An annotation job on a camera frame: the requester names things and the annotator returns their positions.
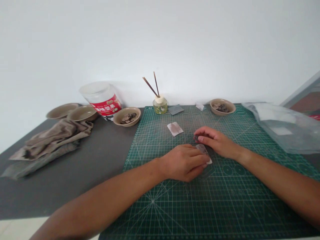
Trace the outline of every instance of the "white paper piece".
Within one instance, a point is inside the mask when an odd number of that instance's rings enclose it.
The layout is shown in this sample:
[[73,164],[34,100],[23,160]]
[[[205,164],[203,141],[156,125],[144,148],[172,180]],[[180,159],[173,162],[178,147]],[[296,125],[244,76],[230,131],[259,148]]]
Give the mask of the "white paper piece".
[[[203,144],[196,145],[196,148],[199,149],[202,152],[202,154],[208,155],[210,157],[206,147]],[[207,164],[211,164],[211,163],[212,163],[212,160],[210,158],[210,161],[207,162]]]
[[177,122],[169,123],[167,125],[167,127],[169,128],[172,136],[174,136],[174,137],[180,133],[183,133],[182,128],[179,126],[179,124]]
[[206,107],[201,103],[196,102],[196,107],[199,108],[200,111],[203,111]]
[[290,132],[287,128],[279,127],[279,128],[272,128],[270,127],[272,131],[274,131],[277,135],[291,135],[292,132]]

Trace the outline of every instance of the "forearm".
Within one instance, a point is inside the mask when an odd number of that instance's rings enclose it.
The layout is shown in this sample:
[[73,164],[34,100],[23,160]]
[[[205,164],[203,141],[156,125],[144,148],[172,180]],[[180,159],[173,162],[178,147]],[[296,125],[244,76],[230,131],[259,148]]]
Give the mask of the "forearm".
[[113,223],[164,176],[158,159],[96,186],[58,209],[31,238],[88,239]]
[[241,165],[316,228],[320,228],[320,183],[274,161],[245,150]]

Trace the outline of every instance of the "hand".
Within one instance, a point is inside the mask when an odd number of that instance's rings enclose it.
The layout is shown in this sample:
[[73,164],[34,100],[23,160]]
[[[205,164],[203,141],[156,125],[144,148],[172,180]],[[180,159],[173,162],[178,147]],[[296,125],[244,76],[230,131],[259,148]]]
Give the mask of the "hand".
[[246,148],[227,138],[223,133],[207,126],[197,129],[194,135],[199,135],[198,141],[200,143],[213,148],[222,157],[238,160],[246,150]]
[[190,182],[200,175],[210,158],[190,144],[178,145],[166,155],[156,159],[165,179]]

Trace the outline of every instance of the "reed diffuser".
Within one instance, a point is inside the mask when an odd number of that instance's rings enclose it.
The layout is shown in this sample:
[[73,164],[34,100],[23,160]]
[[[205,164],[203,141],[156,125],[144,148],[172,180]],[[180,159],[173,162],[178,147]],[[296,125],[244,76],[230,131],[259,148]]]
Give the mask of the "reed diffuser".
[[143,77],[143,80],[146,82],[146,84],[149,86],[149,88],[153,91],[154,95],[156,95],[155,99],[153,100],[153,109],[154,109],[155,113],[156,114],[165,114],[168,111],[167,100],[163,96],[160,96],[155,72],[153,72],[153,75],[154,75],[154,80],[156,82],[158,94],[153,90],[153,88],[148,83],[148,81],[145,77]]

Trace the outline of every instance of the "ceramic bowl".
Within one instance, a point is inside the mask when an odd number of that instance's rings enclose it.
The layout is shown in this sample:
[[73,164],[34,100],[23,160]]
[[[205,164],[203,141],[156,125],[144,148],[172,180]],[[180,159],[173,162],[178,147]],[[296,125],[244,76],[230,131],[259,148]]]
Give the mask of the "ceramic bowl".
[[70,112],[79,107],[78,103],[67,103],[52,109],[47,113],[46,118],[48,119],[60,119],[66,117]]
[[[227,109],[229,110],[229,112],[228,113],[224,113],[224,112],[220,112],[220,111],[214,109],[213,105],[216,104],[216,103],[225,104]],[[210,107],[211,107],[211,111],[214,114],[217,114],[219,116],[226,116],[226,115],[229,115],[229,114],[234,113],[236,111],[236,106],[232,102],[229,102],[228,100],[221,99],[221,98],[216,98],[216,99],[211,100],[210,101]]]
[[98,116],[99,113],[91,105],[84,105],[70,112],[67,116],[67,119],[75,122],[93,121]]
[[[121,124],[121,120],[123,119],[124,115],[126,115],[127,113],[135,113],[137,114],[133,119],[132,122],[127,123],[127,124]],[[117,112],[114,117],[113,117],[113,122],[114,124],[117,124],[119,126],[122,127],[131,127],[133,125],[136,125],[139,122],[139,119],[141,118],[141,111],[139,108],[135,108],[135,107],[128,107],[128,108],[124,108],[121,109],[119,112]]]

